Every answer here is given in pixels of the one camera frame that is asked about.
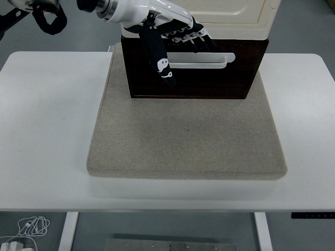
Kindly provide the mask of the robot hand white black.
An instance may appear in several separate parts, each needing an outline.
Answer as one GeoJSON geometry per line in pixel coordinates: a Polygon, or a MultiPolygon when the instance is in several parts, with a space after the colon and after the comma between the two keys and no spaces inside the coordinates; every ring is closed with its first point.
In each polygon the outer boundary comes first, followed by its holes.
{"type": "Polygon", "coordinates": [[[215,43],[190,12],[170,1],[112,1],[110,22],[139,35],[152,68],[170,86],[176,85],[163,38],[192,52],[214,49],[215,43]]]}

